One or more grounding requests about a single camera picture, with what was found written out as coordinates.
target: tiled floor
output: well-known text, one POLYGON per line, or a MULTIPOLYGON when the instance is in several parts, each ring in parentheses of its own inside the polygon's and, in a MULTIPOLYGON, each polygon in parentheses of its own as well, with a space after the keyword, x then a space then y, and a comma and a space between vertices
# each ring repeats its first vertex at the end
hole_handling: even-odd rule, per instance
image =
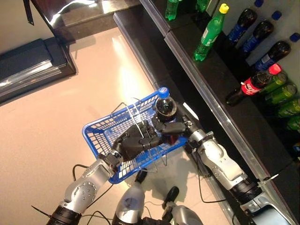
MULTIPOLYGON (((82 127, 109 114, 122 101, 130 103, 131 97, 153 92, 117 28, 77 41, 71 52, 79 71, 76 76, 0 107, 0 224, 45 224, 48 218, 30 206, 51 214, 72 182, 73 165, 90 165, 95 160, 82 127)), ((158 161, 158 173, 149 173, 143 183, 146 202, 161 204, 176 185, 178 203, 194 210, 205 225, 229 224, 218 204, 200 201, 195 168, 181 149, 168 155, 167 164, 163 167, 158 161)), ((115 185, 86 214, 100 210, 112 218, 133 179, 115 185)), ((109 186, 106 183, 100 193, 109 186)), ((214 200, 205 181, 202 192, 204 199, 214 200)), ((154 218, 161 218, 161 206, 146 206, 154 218)), ((90 224, 105 222, 94 218, 90 224)))

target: white wall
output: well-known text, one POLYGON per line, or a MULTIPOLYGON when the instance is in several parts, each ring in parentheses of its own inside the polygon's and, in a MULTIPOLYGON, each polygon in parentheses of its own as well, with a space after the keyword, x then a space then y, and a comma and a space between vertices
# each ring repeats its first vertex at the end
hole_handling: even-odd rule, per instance
POLYGON ((34 26, 27 22, 22 0, 0 1, 0 54, 38 38, 53 37, 36 8, 30 3, 34 26))
MULTIPOLYGON (((226 35, 236 24, 241 12, 253 5, 254 0, 222 0, 221 3, 229 5, 230 9, 226 15, 223 31, 226 35)), ((259 9, 259 16, 256 22, 248 29, 237 44, 241 46, 252 34, 256 25, 263 19, 270 18, 276 10, 281 11, 282 16, 275 24, 274 32, 265 39, 247 58, 247 63, 252 65, 261 58, 279 40, 287 40, 295 32, 300 33, 300 1, 299 0, 265 0, 259 9)), ((279 64, 287 72, 290 80, 297 85, 300 92, 300 41, 292 45, 291 53, 279 61, 279 64)))

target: coca-cola bottle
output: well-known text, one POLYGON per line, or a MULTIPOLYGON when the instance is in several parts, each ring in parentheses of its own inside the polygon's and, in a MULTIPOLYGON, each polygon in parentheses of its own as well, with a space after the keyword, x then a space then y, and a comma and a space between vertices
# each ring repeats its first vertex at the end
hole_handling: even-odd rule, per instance
POLYGON ((226 97, 226 104, 235 106, 247 96, 252 96, 267 86, 272 76, 277 75, 281 67, 275 63, 268 71, 259 71, 254 76, 241 83, 240 88, 236 88, 226 97))

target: soda bottle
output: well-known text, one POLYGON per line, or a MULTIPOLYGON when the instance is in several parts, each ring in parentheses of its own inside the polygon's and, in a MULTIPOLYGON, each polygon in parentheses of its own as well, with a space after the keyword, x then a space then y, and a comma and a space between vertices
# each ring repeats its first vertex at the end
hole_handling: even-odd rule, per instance
POLYGON ((280 19, 281 15, 280 11, 275 11, 271 20, 264 20, 256 26, 252 36, 239 48, 241 57, 247 58, 274 31, 274 23, 280 19))
POLYGON ((203 13, 207 9, 208 2, 208 0, 197 0, 196 10, 200 13, 203 13))
POLYGON ((277 110, 276 115, 280 118, 294 116, 300 113, 300 98, 284 103, 277 110))
POLYGON ((226 104, 235 106, 246 96, 251 96, 259 92, 259 90, 267 86, 272 76, 277 75, 280 71, 281 67, 275 63, 268 71, 257 72, 254 76, 242 82, 240 88, 236 88, 226 97, 226 104))
POLYGON ((200 44, 194 52, 195 60, 203 61, 206 58, 207 53, 213 46, 214 41, 222 31, 224 18, 228 10, 228 5, 223 3, 220 6, 219 13, 207 24, 207 27, 205 28, 205 31, 201 37, 200 44))
POLYGON ((266 95, 281 87, 287 82, 287 76, 284 73, 279 73, 277 76, 273 76, 270 83, 259 91, 259 94, 266 95))
POLYGON ((300 39, 299 33, 293 33, 290 36, 290 41, 278 41, 262 58, 260 58, 252 67, 256 71, 266 70, 269 66, 273 65, 277 61, 287 56, 291 51, 291 44, 297 42, 300 39))
POLYGON ((166 87, 158 89, 158 99, 154 107, 160 122, 172 121, 176 116, 176 102, 170 97, 169 89, 166 87))
POLYGON ((277 105, 290 99, 297 93, 297 87, 294 84, 286 84, 270 94, 266 95, 264 100, 267 105, 277 105))
POLYGON ((248 28, 256 21, 256 11, 263 5, 263 0, 256 0, 254 5, 250 8, 246 8, 240 15, 238 22, 234 28, 230 31, 225 41, 227 48, 234 47, 239 39, 244 35, 248 28))
POLYGON ((285 126, 288 130, 297 130, 300 133, 300 116, 291 117, 285 126))
POLYGON ((165 18, 168 21, 175 20, 179 2, 182 0, 167 0, 167 9, 165 10, 165 18))

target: green soda bottle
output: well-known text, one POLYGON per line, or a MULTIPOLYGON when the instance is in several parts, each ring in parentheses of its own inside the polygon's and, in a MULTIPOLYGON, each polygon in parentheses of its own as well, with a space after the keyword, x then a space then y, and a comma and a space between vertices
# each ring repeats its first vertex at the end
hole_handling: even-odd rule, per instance
POLYGON ((291 117, 286 123, 286 129, 300 132, 300 116, 291 117))
POLYGON ((276 115, 278 117, 289 117, 300 113, 300 98, 294 99, 282 104, 278 109, 276 115))
POLYGON ((277 105, 285 100, 290 99, 297 93, 297 87, 294 84, 286 84, 270 94, 265 96, 267 105, 277 105))
POLYGON ((266 95, 281 87, 287 82, 287 76, 283 73, 279 73, 277 76, 272 76, 270 83, 259 91, 259 94, 266 95))
POLYGON ((194 52, 195 60, 203 61, 206 58, 214 41, 222 31, 224 18, 228 10, 229 6, 223 3, 220 6, 219 13, 207 24, 207 27, 201 37, 200 44, 194 52))
POLYGON ((200 13, 203 13, 208 6, 208 0, 197 0, 196 10, 200 13))
POLYGON ((179 2, 182 0, 167 0, 167 9, 165 10, 165 18, 168 21, 175 20, 179 2))

